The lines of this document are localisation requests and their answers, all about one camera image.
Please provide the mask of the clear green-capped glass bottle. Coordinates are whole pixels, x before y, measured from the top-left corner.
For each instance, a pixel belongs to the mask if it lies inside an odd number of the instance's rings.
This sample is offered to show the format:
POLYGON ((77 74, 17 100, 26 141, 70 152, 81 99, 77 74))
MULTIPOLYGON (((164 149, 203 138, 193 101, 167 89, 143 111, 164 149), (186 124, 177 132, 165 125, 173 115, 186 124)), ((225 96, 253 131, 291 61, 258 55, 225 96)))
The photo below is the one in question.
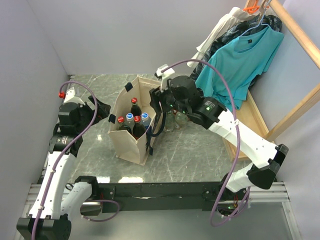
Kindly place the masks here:
POLYGON ((168 111, 166 113, 164 131, 172 132, 174 128, 175 128, 175 115, 173 114, 172 111, 168 111))

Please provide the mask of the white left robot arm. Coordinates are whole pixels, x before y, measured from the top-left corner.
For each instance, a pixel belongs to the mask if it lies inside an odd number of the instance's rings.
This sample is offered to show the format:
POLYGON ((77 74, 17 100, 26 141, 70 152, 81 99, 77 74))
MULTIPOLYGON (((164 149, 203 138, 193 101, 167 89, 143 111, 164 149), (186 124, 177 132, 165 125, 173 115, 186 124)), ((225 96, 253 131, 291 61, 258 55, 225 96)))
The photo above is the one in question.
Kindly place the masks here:
POLYGON ((80 97, 66 98, 59 107, 40 190, 28 215, 17 221, 16 229, 25 240, 67 240, 72 219, 81 213, 82 204, 102 198, 95 176, 78 177, 72 190, 63 196, 69 172, 83 142, 80 133, 89 124, 95 125, 110 114, 110 105, 93 96, 88 99, 96 109, 91 109, 80 97))

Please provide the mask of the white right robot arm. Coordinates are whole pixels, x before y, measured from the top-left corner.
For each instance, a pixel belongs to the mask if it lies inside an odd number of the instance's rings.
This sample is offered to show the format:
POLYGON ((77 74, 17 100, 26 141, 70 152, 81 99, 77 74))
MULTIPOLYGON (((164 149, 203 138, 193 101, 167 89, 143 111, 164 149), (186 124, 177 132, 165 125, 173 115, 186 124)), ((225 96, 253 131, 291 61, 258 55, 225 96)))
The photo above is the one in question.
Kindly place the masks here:
POLYGON ((233 172, 219 187, 220 196, 231 199, 239 190, 256 186, 271 188, 289 149, 284 144, 276 145, 267 141, 234 119, 233 113, 213 97, 205 97, 187 76, 178 76, 168 81, 165 90, 160 87, 149 91, 150 106, 156 113, 167 113, 172 109, 184 112, 195 124, 204 127, 240 147, 251 160, 251 164, 233 172))

